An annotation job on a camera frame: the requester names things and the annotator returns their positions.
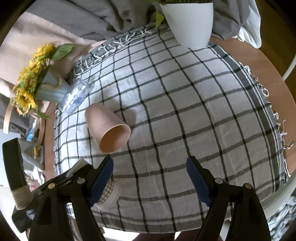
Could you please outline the patterned white paper cup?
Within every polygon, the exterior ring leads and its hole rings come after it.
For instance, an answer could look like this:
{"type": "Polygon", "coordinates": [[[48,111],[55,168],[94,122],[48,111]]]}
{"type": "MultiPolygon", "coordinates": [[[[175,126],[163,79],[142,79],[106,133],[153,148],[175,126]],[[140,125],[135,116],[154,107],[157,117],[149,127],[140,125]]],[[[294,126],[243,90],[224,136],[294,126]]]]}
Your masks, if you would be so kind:
{"type": "Polygon", "coordinates": [[[110,179],[103,191],[100,200],[95,203],[94,207],[99,211],[106,211],[114,205],[120,196],[120,185],[110,179]]]}

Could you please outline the pink plastic cup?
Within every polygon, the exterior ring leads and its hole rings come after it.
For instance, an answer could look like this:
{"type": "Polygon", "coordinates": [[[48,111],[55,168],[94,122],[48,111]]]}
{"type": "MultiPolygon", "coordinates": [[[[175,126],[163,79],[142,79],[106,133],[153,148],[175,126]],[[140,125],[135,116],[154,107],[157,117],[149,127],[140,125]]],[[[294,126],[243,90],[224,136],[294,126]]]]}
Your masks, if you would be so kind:
{"type": "Polygon", "coordinates": [[[102,153],[116,152],[131,136],[131,128],[103,104],[94,103],[88,106],[85,119],[90,135],[102,153]]]}

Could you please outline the clutter of small desk items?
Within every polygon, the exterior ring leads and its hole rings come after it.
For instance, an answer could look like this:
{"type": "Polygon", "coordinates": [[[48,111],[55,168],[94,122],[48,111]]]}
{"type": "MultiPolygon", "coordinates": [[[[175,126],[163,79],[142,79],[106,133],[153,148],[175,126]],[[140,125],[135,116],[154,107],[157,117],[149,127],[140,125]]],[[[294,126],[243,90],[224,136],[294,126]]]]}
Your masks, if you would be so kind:
{"type": "Polygon", "coordinates": [[[37,118],[26,137],[26,147],[24,154],[24,167],[27,175],[39,185],[45,183],[45,161],[44,146],[42,144],[45,134],[45,120],[37,118]]]}

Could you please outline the sunflower bouquet in blue vase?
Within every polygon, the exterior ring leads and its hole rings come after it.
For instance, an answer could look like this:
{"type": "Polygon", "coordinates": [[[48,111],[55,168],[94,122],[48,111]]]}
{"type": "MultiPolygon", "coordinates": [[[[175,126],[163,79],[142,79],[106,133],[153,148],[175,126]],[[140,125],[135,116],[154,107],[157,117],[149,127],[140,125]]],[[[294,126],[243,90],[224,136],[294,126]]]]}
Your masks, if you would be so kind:
{"type": "Polygon", "coordinates": [[[62,86],[63,78],[58,74],[56,85],[44,81],[46,75],[53,69],[52,63],[61,60],[70,54],[74,44],[62,44],[55,46],[47,43],[39,47],[34,53],[29,65],[20,72],[18,83],[13,87],[15,96],[11,97],[10,104],[16,108],[19,115],[26,116],[31,111],[35,111],[40,118],[47,118],[41,112],[37,102],[37,92],[42,87],[52,90],[59,90],[62,86]]]}

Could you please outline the clear plastic jar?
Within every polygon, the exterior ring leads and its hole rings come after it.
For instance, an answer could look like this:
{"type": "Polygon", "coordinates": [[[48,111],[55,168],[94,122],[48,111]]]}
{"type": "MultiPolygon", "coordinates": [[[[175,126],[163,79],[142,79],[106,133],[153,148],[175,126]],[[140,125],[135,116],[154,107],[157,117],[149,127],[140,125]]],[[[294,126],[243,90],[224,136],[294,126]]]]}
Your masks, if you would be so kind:
{"type": "Polygon", "coordinates": [[[75,79],[60,103],[60,111],[66,114],[74,113],[92,92],[93,87],[94,84],[88,84],[86,80],[81,78],[75,79]]]}

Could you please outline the checkered grey tablecloth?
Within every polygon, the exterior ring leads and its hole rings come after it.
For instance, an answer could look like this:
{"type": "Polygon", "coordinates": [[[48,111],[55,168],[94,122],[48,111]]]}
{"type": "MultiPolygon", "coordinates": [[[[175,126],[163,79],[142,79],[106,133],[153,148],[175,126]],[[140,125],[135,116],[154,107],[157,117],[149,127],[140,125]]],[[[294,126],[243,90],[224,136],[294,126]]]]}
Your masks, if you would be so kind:
{"type": "Polygon", "coordinates": [[[56,111],[55,172],[79,159],[104,158],[85,111],[105,105],[132,134],[111,156],[119,199],[93,208],[100,226],[129,232],[172,233],[202,225],[208,207],[186,171],[195,156],[227,183],[250,183],[260,200],[289,178],[278,114],[250,68],[214,43],[182,47],[168,26],[142,27],[106,41],[77,61],[69,80],[94,86],[73,114],[56,111]]]}

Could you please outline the white hoop stand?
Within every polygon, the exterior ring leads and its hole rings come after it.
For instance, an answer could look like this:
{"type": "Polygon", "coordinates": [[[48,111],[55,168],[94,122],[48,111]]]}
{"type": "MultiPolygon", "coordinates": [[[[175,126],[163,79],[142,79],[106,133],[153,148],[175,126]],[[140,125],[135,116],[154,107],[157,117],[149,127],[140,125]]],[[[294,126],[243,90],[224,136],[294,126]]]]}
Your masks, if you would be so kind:
{"type": "Polygon", "coordinates": [[[293,69],[296,66],[296,55],[294,56],[291,64],[289,65],[287,71],[284,73],[284,75],[282,76],[283,81],[286,81],[287,78],[289,77],[289,75],[291,74],[291,72],[293,71],[293,69]]]}

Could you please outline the green plant in white pot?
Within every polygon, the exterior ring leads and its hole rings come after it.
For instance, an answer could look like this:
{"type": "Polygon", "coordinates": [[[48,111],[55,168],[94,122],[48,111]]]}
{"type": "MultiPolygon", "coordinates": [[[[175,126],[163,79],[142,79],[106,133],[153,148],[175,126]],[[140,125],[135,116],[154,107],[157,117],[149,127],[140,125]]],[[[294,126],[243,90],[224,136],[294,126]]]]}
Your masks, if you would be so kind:
{"type": "Polygon", "coordinates": [[[208,45],[212,33],[212,1],[157,1],[177,42],[191,50],[208,45]]]}

